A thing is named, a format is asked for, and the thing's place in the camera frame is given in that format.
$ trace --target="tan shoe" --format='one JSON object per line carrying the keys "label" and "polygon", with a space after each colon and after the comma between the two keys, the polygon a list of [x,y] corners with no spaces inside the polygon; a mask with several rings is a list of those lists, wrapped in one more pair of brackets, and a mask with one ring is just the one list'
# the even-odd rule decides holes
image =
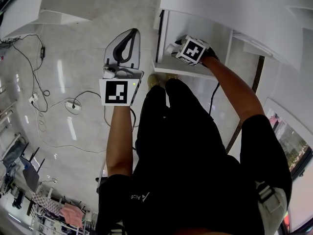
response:
{"label": "tan shoe", "polygon": [[166,82],[167,82],[168,80],[170,80],[171,78],[173,78],[173,79],[179,79],[179,77],[178,77],[177,74],[166,73]]}
{"label": "tan shoe", "polygon": [[154,85],[159,85],[160,84],[160,80],[157,78],[157,76],[155,74],[152,74],[148,77],[148,87],[149,90],[151,90],[151,88]]}

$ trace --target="person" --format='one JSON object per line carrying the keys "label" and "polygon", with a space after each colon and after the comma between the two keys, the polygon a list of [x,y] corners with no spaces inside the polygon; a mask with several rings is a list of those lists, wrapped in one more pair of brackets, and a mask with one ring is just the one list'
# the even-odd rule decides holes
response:
{"label": "person", "polygon": [[[134,172],[130,108],[114,107],[108,179],[99,187],[98,234],[108,234],[122,221],[129,235],[264,235],[273,234],[283,220],[291,174],[261,103],[215,55],[204,55],[201,62],[242,123],[240,162],[227,155],[213,118],[186,84],[171,78],[164,89],[151,75]],[[261,197],[267,190],[270,194]]]}

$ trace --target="pink cloth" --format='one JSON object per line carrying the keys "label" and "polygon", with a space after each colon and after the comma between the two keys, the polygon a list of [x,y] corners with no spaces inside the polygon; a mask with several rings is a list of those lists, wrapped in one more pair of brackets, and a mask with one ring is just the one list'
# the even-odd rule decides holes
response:
{"label": "pink cloth", "polygon": [[82,219],[84,214],[77,206],[65,203],[65,206],[60,210],[60,212],[64,216],[66,223],[83,228]]}

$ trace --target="tiled floor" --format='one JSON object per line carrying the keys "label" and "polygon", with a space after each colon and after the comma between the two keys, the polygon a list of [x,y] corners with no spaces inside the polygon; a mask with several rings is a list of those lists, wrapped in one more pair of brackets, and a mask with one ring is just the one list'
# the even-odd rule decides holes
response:
{"label": "tiled floor", "polygon": [[[157,31],[153,30],[156,1],[96,0],[95,10],[98,16],[92,22],[39,27],[36,33],[41,34],[46,47],[46,58],[38,71],[38,77],[42,88],[50,91],[50,96],[46,98],[49,107],[86,90],[99,93],[98,79],[102,77],[106,46],[121,32],[136,27],[141,33],[140,69],[145,72],[132,107],[137,115],[137,125],[148,90],[146,79],[153,73],[150,61],[151,50],[157,44]],[[33,68],[36,67],[38,44],[36,37],[28,37],[16,43],[16,47],[30,59]],[[229,67],[252,85],[258,57],[243,53],[242,48],[243,43],[234,39]],[[189,85],[208,110],[217,83],[193,77],[181,79]],[[1,109],[4,109],[9,101],[18,100],[10,118],[10,128],[21,132],[29,141],[28,153],[38,146],[41,148],[36,156],[39,163],[45,158],[39,172],[40,181],[56,178],[58,182],[55,185],[52,182],[45,184],[54,187],[54,192],[65,195],[67,199],[82,201],[89,208],[97,210],[95,178],[99,175],[106,155],[104,150],[110,129],[104,121],[104,108],[99,98],[94,94],[80,96],[78,100],[83,108],[78,116],[70,114],[64,103],[53,106],[47,113],[38,114],[28,102],[33,86],[29,63],[13,48],[5,53],[4,60],[0,63],[0,81],[1,85],[6,86],[6,92],[0,95],[0,99],[3,97],[0,101]],[[39,94],[40,109],[45,109],[45,101],[37,85],[35,91]],[[112,107],[107,107],[106,110],[106,119],[110,123]],[[221,88],[214,98],[212,117],[226,146],[239,119]],[[137,128],[134,129],[134,141],[136,132]],[[75,145],[92,152],[75,147],[52,147],[67,145]],[[17,177],[23,180],[21,174],[17,173]]]}

